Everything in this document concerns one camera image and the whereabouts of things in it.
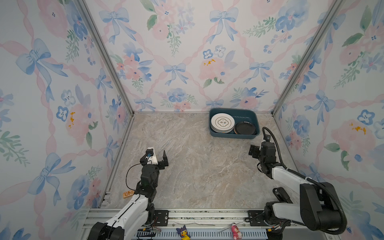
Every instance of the mounting plate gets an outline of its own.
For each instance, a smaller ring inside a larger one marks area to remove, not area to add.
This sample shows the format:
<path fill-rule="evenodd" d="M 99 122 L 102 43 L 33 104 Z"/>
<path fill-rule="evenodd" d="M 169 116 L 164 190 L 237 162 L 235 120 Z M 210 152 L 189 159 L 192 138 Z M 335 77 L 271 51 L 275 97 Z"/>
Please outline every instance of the mounting plate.
<path fill-rule="evenodd" d="M 155 210 L 156 219 L 154 225 L 157 227 L 166 227 L 168 225 L 168 210 Z"/>
<path fill-rule="evenodd" d="M 263 214 L 263 210 L 248 210 L 248 216 L 250 219 L 254 218 L 255 216 L 257 215 L 262 215 Z M 259 219 L 252 219 L 249 224 L 252 226 L 252 227 L 260 227 L 260 226 L 268 226 L 267 224 L 265 224 L 265 222 L 263 220 L 259 220 Z"/>

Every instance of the black plate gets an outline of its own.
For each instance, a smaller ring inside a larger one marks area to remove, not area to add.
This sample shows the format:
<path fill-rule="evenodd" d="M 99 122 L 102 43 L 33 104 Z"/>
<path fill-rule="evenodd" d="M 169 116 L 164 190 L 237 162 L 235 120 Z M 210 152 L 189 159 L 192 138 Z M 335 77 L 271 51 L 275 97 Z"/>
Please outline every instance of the black plate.
<path fill-rule="evenodd" d="M 236 134 L 254 135 L 256 133 L 256 127 L 250 122 L 242 121 L 238 122 L 234 127 Z"/>

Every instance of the pikachu figurine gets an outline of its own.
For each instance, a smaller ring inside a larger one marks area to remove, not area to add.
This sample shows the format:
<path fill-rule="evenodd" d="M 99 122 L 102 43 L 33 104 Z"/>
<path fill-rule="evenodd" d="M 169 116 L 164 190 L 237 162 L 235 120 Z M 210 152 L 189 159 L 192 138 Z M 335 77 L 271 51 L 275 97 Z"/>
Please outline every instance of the pikachu figurine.
<path fill-rule="evenodd" d="M 189 236 L 187 233 L 187 228 L 185 227 L 185 225 L 182 228 L 177 228 L 176 230 L 177 230 L 177 234 L 180 235 L 181 240 L 190 240 L 191 239 L 191 236 Z"/>

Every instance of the blue plastic tray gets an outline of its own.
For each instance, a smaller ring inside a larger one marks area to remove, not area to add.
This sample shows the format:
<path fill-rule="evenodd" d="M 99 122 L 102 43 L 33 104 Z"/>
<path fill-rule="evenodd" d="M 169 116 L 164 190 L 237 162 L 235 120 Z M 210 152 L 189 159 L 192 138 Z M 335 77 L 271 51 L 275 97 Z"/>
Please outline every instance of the blue plastic tray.
<path fill-rule="evenodd" d="M 215 132 L 211 128 L 211 119 L 215 114 L 226 113 L 231 115 L 235 119 L 235 124 L 242 121 L 247 121 L 255 125 L 256 133 L 254 135 L 236 134 L 234 130 L 229 133 Z M 251 110 L 235 109 L 235 108 L 212 108 L 209 111 L 208 128 L 213 137 L 227 137 L 227 138 L 239 138 L 239 139 L 254 139 L 260 134 L 259 122 L 257 121 L 256 114 Z"/>

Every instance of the black cable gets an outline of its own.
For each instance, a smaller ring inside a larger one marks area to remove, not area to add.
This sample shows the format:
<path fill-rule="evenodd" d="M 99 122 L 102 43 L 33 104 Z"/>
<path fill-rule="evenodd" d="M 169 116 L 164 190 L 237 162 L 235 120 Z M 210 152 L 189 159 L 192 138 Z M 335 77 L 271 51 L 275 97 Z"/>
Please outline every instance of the black cable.
<path fill-rule="evenodd" d="M 109 229 L 107 239 L 110 239 L 109 235 L 111 234 L 111 230 L 113 228 L 113 225 L 115 225 L 116 221 L 112 224 L 111 228 Z"/>
<path fill-rule="evenodd" d="M 152 224 L 152 233 L 153 233 L 153 225 L 155 224 L 155 222 L 153 222 L 153 224 Z M 156 235 L 156 234 L 155 234 Z M 151 237 L 151 240 L 152 240 L 152 238 L 153 238 L 153 235 L 152 235 L 152 237 Z"/>
<path fill-rule="evenodd" d="M 288 169 L 287 171 L 291 172 L 293 174 L 296 174 L 297 176 L 299 176 L 303 179 L 306 179 L 306 176 L 304 176 L 303 174 L 300 174 L 300 173 L 298 173 L 292 169 Z M 341 217 L 341 226 L 339 227 L 339 229 L 337 229 L 337 230 L 323 230 L 323 232 L 328 233 L 328 234 L 332 234 L 332 235 L 342 234 L 345 231 L 345 229 L 347 228 L 347 217 L 345 216 L 344 210 L 343 210 L 340 202 L 337 201 L 336 197 L 332 194 L 332 192 L 329 191 L 326 187 L 324 187 L 324 185 L 322 185 L 321 183 L 319 183 L 319 182 L 317 182 L 311 178 L 307 178 L 306 180 L 309 181 L 310 183 L 318 186 L 319 188 L 321 188 L 322 191 L 325 192 L 326 195 L 329 196 L 329 198 L 335 203 L 336 208 L 338 209 L 340 217 Z"/>
<path fill-rule="evenodd" d="M 276 141 L 276 138 L 275 136 L 273 135 L 273 133 L 271 132 L 271 130 L 269 130 L 267 127 L 263 127 L 262 128 L 263 130 L 263 135 L 265 136 L 265 130 L 267 130 L 270 134 L 271 134 L 271 137 L 273 138 L 273 141 L 275 142 L 275 145 L 276 145 L 276 150 L 277 150 L 277 154 L 279 156 L 279 160 L 280 160 L 280 164 L 283 166 L 283 168 L 285 168 L 288 172 L 291 172 L 303 179 L 306 179 L 307 181 L 309 181 L 310 183 L 313 183 L 314 185 L 318 186 L 319 188 L 321 188 L 329 197 L 330 199 L 335 203 L 336 205 L 336 208 L 338 209 L 338 212 L 340 214 L 340 217 L 341 217 L 341 226 L 339 227 L 339 229 L 337 230 L 322 230 L 323 232 L 325 233 L 328 233 L 328 234 L 332 234 L 332 235 L 339 235 L 339 234 L 342 234 L 345 229 L 347 228 L 347 217 L 345 216 L 345 213 L 344 213 L 344 210 L 340 204 L 340 202 L 336 199 L 336 197 L 326 188 L 324 187 L 324 185 L 322 185 L 321 183 L 311 179 L 311 178 L 306 178 L 306 176 L 304 176 L 303 174 L 301 173 L 298 173 L 296 172 L 295 170 L 292 170 L 292 169 L 287 169 L 286 165 L 283 163 L 283 159 L 281 158 L 281 153 L 280 153 L 280 148 L 279 148 L 279 144 L 277 143 Z"/>
<path fill-rule="evenodd" d="M 128 184 L 127 184 L 128 172 L 129 172 L 129 170 L 130 170 L 131 168 L 133 168 L 134 166 L 140 165 L 140 164 L 141 164 L 141 163 L 138 163 L 138 164 L 135 164 L 135 165 L 131 166 L 131 167 L 128 169 L 128 171 L 127 171 L 127 175 L 125 175 L 125 185 L 127 186 L 127 188 L 129 188 L 129 189 L 131 189 L 131 190 L 133 190 L 133 191 L 135 191 L 135 189 L 132 189 L 132 188 L 128 187 Z"/>
<path fill-rule="evenodd" d="M 112 224 L 111 228 L 109 229 L 107 239 L 110 239 L 110 238 L 109 238 L 109 235 L 111 234 L 111 230 L 112 230 L 112 228 L 113 228 L 113 225 L 115 225 L 115 223 L 116 223 L 116 220 L 115 220 L 115 222 Z"/>
<path fill-rule="evenodd" d="M 257 215 L 254 216 L 253 218 L 249 218 L 249 217 L 247 217 L 247 218 L 244 219 L 244 221 L 245 221 L 245 222 L 251 222 L 253 219 L 257 218 L 258 216 L 263 215 L 263 213 L 264 213 L 264 211 L 263 211 L 262 213 L 260 213 L 260 214 L 257 214 Z"/>
<path fill-rule="evenodd" d="M 286 165 L 283 163 L 283 159 L 281 157 L 281 152 L 280 152 L 279 144 L 277 143 L 277 140 L 276 140 L 274 134 L 267 127 L 263 127 L 262 130 L 263 130 L 263 135 L 264 136 L 265 136 L 265 130 L 267 130 L 269 132 L 269 134 L 271 134 L 271 137 L 273 138 L 273 141 L 275 142 L 275 145 L 276 145 L 277 155 L 279 156 L 280 164 L 283 166 L 284 169 L 287 169 Z"/>
<path fill-rule="evenodd" d="M 257 170 L 259 170 L 259 172 L 263 173 L 263 171 L 260 170 L 259 165 L 260 165 L 260 163 L 258 163 L 257 166 L 256 166 Z"/>
<path fill-rule="evenodd" d="M 272 234 L 282 234 L 285 227 L 291 222 L 291 220 L 288 220 L 288 221 L 285 221 L 284 224 L 281 226 L 280 229 L 277 229 L 277 230 L 272 230 L 270 231 L 269 233 L 272 233 Z"/>

